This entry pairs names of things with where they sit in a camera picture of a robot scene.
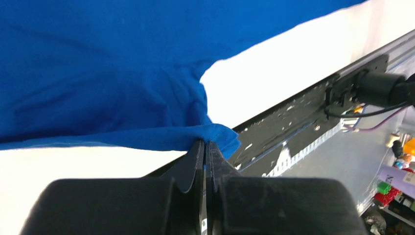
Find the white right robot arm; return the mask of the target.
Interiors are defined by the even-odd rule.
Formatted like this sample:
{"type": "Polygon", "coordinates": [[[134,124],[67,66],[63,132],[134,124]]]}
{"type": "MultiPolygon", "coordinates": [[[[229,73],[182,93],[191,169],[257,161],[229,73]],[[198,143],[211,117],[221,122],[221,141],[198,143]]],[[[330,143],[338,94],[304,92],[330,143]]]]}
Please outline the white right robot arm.
{"type": "Polygon", "coordinates": [[[388,108],[400,104],[415,105],[415,75],[369,72],[358,82],[359,102],[388,108]]]}

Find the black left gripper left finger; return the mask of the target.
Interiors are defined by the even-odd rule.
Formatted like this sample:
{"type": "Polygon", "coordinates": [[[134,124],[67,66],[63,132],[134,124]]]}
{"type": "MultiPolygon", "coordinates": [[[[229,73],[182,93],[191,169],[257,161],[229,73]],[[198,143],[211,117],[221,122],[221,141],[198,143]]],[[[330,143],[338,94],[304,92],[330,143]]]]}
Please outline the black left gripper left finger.
{"type": "Polygon", "coordinates": [[[198,235],[205,145],[159,177],[62,179],[34,204],[23,235],[198,235]]]}

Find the blue panda print t-shirt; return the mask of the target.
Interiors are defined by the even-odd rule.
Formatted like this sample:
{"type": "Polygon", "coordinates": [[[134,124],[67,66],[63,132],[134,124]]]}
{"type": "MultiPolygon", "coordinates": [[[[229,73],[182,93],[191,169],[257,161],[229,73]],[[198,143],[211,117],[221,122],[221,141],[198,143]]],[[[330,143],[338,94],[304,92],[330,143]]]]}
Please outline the blue panda print t-shirt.
{"type": "Polygon", "coordinates": [[[226,158],[202,75],[216,61],[356,0],[3,0],[0,147],[122,146],[226,158]]]}

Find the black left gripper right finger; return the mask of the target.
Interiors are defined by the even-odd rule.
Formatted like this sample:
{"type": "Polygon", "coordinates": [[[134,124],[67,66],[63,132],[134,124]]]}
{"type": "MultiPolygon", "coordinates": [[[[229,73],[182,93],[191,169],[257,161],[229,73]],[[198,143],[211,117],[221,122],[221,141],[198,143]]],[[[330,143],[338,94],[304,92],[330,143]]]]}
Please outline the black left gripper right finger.
{"type": "Polygon", "coordinates": [[[365,235],[353,199],[334,179],[244,177],[206,144],[209,235],[365,235]]]}

